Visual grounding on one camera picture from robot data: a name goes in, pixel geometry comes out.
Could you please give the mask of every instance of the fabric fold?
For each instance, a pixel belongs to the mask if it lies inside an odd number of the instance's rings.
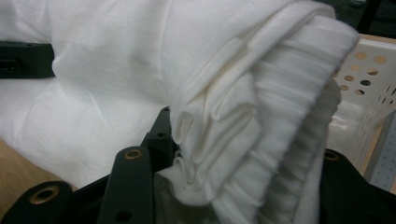
[[[358,37],[333,19],[331,8],[319,3],[288,2],[268,15],[248,25],[252,29],[244,30],[244,38],[228,37],[231,42],[222,38],[226,23],[206,44],[215,47],[212,43],[223,39],[219,53],[204,57],[208,47],[203,47],[192,69],[184,68],[187,72],[168,76],[164,70],[165,84],[176,93],[171,123],[182,157],[158,173],[156,181],[163,188],[156,191],[157,200],[171,192],[188,206],[212,208],[219,223],[294,223],[305,180],[323,152],[326,128],[339,103],[334,83],[325,87]],[[166,81],[177,76],[181,85]],[[184,94],[186,86],[193,89],[190,94]],[[237,86],[248,87],[239,92],[247,97],[227,99]],[[247,126],[240,125],[243,119],[215,119],[210,113],[218,105],[238,104],[252,111]],[[240,110],[228,113],[237,115]],[[189,129],[181,132],[184,125]]]

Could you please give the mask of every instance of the white fabric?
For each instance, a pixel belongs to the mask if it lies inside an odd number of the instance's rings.
[[[57,77],[0,80],[0,137],[81,187],[170,105],[183,157],[156,176],[158,223],[316,223],[357,38],[310,1],[1,0],[0,40],[51,43]]]

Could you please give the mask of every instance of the white cloth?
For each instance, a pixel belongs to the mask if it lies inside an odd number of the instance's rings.
[[[183,158],[156,176],[159,223],[315,223],[357,38],[310,1],[2,0],[0,40],[51,43],[57,77],[0,80],[0,137],[81,187],[170,105]]]

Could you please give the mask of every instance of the basket hole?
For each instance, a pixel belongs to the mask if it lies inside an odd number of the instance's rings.
[[[379,55],[374,58],[375,63],[383,64],[387,62],[387,57]]]
[[[340,88],[341,88],[341,91],[347,91],[347,90],[349,90],[349,87],[346,86],[346,85],[342,85]]]
[[[352,71],[352,72],[358,72],[360,69],[361,68],[358,65],[356,65],[356,64],[352,64],[352,65],[349,66],[349,70]]]
[[[369,80],[362,80],[362,81],[361,81],[361,85],[362,85],[362,86],[370,86],[370,85],[371,85],[371,81],[369,81]]]
[[[364,95],[364,91],[363,90],[355,90],[355,94],[357,95]]]
[[[346,81],[353,81],[355,78],[353,76],[346,76],[344,77]]]
[[[378,69],[376,69],[376,68],[369,68],[369,69],[367,70],[367,75],[370,75],[370,76],[376,76],[376,75],[378,75]]]
[[[364,52],[357,52],[355,53],[355,58],[358,60],[364,60],[367,58],[367,54]]]

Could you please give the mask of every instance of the hole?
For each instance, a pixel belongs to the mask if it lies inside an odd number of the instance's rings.
[[[127,222],[132,218],[132,213],[130,211],[120,211],[116,214],[116,221]]]
[[[387,62],[387,57],[382,56],[382,55],[376,56],[376,57],[374,58],[374,62],[375,62],[375,63],[380,63],[380,64],[386,63],[386,62]]]
[[[362,86],[370,86],[370,85],[371,85],[371,81],[369,81],[369,80],[362,80],[362,81],[361,81],[361,85],[362,85]]]
[[[143,155],[143,152],[139,149],[132,149],[125,152],[124,157],[128,160],[134,160]]]
[[[357,72],[360,69],[361,68],[358,65],[356,65],[356,64],[352,64],[352,65],[349,66],[349,70],[352,71],[352,72]]]
[[[30,197],[30,203],[42,204],[51,201],[59,194],[58,186],[49,186],[36,192]]]
[[[324,152],[324,159],[326,159],[326,160],[328,160],[328,161],[338,161],[338,160],[339,160],[339,157],[338,157],[337,154],[335,154],[335,153],[333,153],[333,152],[331,152],[331,151],[326,150],[326,151]]]
[[[364,95],[364,91],[363,90],[356,90],[355,94],[357,95]]]
[[[349,90],[349,87],[346,86],[346,85],[342,85],[340,88],[341,88],[341,91],[347,91],[347,90]]]
[[[355,53],[355,58],[358,60],[364,60],[367,58],[367,54],[364,52],[357,52]]]
[[[369,68],[369,69],[367,70],[367,74],[370,75],[370,76],[376,76],[376,75],[378,75],[378,69],[376,69],[376,68]]]
[[[165,136],[166,136],[166,133],[157,133],[157,136],[159,136],[159,137],[165,137]]]
[[[346,81],[353,81],[353,79],[355,79],[355,78],[352,77],[352,76],[346,76],[346,77],[344,77],[344,79],[345,79]]]

